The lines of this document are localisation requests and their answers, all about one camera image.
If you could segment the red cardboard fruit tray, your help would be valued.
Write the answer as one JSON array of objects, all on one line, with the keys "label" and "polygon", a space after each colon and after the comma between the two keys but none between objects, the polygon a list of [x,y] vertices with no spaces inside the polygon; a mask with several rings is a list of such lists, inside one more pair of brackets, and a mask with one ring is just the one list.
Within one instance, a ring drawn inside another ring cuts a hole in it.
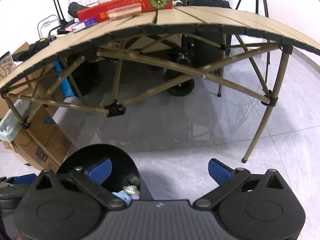
[{"label": "red cardboard fruit tray", "polygon": [[141,12],[171,9],[172,0],[111,0],[78,11],[77,17],[83,22],[95,18],[96,22],[116,20]]}]

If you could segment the black fabric bag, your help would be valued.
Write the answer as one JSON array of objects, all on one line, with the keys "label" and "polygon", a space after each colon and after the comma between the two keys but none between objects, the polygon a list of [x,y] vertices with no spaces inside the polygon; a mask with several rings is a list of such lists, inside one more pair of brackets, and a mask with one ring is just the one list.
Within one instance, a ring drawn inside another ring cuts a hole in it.
[{"label": "black fabric bag", "polygon": [[86,6],[80,5],[77,2],[72,2],[68,6],[68,14],[73,18],[77,18],[77,12],[86,9]]}]

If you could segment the light blue plush toy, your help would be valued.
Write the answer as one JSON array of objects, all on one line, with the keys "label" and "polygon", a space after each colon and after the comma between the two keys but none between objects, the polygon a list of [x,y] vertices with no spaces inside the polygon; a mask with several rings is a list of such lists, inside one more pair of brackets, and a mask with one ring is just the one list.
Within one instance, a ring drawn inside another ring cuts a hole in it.
[{"label": "light blue plush toy", "polygon": [[113,192],[112,194],[115,195],[116,197],[122,199],[126,203],[127,206],[129,206],[131,204],[132,198],[125,191]]}]

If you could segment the black wheeled cart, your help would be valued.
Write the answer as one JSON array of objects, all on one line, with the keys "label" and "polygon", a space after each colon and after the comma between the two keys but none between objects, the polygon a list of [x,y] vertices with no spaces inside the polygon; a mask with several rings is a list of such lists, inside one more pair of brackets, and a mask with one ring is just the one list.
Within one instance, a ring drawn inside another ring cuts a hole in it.
[{"label": "black wheeled cart", "polygon": [[[222,34],[218,32],[213,33],[196,33],[197,36],[206,40],[212,41],[219,45],[230,45],[231,35]],[[208,44],[201,40],[192,38],[190,36],[182,37],[183,48],[187,51],[181,54],[177,62],[193,68],[200,68],[204,65],[219,61],[227,57],[229,51],[223,51],[214,45]],[[167,89],[168,93],[173,96],[185,96],[190,94],[195,87],[194,79],[179,83],[178,85]]]}]

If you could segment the black sock pair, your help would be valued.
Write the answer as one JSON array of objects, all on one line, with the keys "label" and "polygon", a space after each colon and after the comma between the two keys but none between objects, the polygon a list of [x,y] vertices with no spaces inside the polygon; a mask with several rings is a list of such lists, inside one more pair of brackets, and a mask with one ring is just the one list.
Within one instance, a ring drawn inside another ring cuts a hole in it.
[{"label": "black sock pair", "polygon": [[36,53],[38,53],[39,51],[41,51],[43,48],[47,47],[49,44],[50,40],[48,38],[40,39],[33,44],[28,44],[27,42],[25,42],[20,48],[18,48],[12,54],[12,59],[15,62],[24,62]]}]

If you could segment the black folding hand trolley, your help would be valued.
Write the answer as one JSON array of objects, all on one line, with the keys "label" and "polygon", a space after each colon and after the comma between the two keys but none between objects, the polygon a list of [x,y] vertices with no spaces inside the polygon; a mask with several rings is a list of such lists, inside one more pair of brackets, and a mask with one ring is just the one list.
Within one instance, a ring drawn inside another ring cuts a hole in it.
[{"label": "black folding hand trolley", "polygon": [[37,24],[37,34],[39,38],[63,34],[67,25],[66,18],[63,15],[59,0],[52,0],[53,6],[51,11],[46,12],[45,18]]}]

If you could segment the tan folding camp table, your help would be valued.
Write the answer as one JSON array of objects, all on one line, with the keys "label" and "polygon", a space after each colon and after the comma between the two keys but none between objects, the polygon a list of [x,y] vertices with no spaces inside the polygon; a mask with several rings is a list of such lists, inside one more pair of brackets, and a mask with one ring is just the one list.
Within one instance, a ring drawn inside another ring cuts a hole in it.
[{"label": "tan folding camp table", "polygon": [[[237,38],[243,35],[257,37],[262,38],[263,42],[253,44],[240,42],[239,46],[243,49],[242,54],[224,57],[200,68],[189,67],[177,62],[178,57],[187,52],[182,44],[182,37],[184,36],[207,42],[223,51],[228,50],[228,45],[219,45],[196,35],[196,33],[213,32],[234,35]],[[245,163],[248,161],[266,127],[273,107],[277,103],[293,48],[319,54],[318,42],[268,17],[219,7],[174,7],[158,12],[144,12],[137,16],[128,16],[119,20],[108,20],[87,30],[68,33],[57,38],[49,46],[20,64],[1,81],[1,96],[6,100],[9,108],[13,108],[12,101],[14,99],[55,106],[56,101],[50,100],[50,96],[60,85],[60,79],[55,81],[42,98],[23,96],[15,93],[15,90],[22,85],[22,79],[27,78],[28,75],[43,69],[56,60],[63,60],[72,55],[76,55],[76,60],[62,72],[62,79],[69,77],[76,68],[86,61],[93,62],[103,59],[115,59],[118,67],[121,66],[123,61],[130,61],[172,70],[177,73],[177,77],[150,88],[134,98],[123,103],[114,100],[112,104],[104,108],[60,103],[60,107],[73,108],[89,113],[101,113],[108,117],[123,115],[129,105],[138,103],[179,83],[200,77],[217,83],[220,87],[229,87],[258,99],[266,106],[258,130],[242,159],[242,162]],[[268,94],[259,94],[224,78],[223,69],[226,65],[277,49],[280,49],[282,54],[274,87],[269,89]]]}]

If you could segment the pale green wrapper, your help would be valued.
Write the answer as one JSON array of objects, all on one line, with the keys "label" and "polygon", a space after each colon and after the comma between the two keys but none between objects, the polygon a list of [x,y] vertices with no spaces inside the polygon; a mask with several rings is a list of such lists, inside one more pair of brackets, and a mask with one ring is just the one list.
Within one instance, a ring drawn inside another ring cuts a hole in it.
[{"label": "pale green wrapper", "polygon": [[131,196],[140,196],[139,188],[136,185],[123,186],[123,191]]}]

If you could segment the black suitcase bag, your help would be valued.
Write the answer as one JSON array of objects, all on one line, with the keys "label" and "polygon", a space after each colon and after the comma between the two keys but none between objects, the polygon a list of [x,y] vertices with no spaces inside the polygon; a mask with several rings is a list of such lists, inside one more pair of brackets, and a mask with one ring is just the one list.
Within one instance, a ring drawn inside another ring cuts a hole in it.
[{"label": "black suitcase bag", "polygon": [[224,0],[188,0],[187,6],[205,6],[231,9],[229,2]]}]

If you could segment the brown printed cardboard box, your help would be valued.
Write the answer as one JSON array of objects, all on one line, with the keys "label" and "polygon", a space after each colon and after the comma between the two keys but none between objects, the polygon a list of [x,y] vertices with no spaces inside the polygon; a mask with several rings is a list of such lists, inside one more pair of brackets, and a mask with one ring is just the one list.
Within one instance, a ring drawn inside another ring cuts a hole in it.
[{"label": "brown printed cardboard box", "polygon": [[28,129],[9,110],[1,120],[1,141],[39,171],[57,172],[72,143],[45,107],[40,107]]}]

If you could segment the black round trash bin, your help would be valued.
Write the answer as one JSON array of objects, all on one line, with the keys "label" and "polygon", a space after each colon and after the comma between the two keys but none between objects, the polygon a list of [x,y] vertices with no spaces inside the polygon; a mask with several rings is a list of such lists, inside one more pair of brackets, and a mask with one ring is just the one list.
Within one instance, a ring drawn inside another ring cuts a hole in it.
[{"label": "black round trash bin", "polygon": [[60,166],[58,174],[68,174],[81,167],[91,181],[126,202],[140,198],[140,174],[133,159],[121,148],[110,144],[94,144],[71,154]]}]

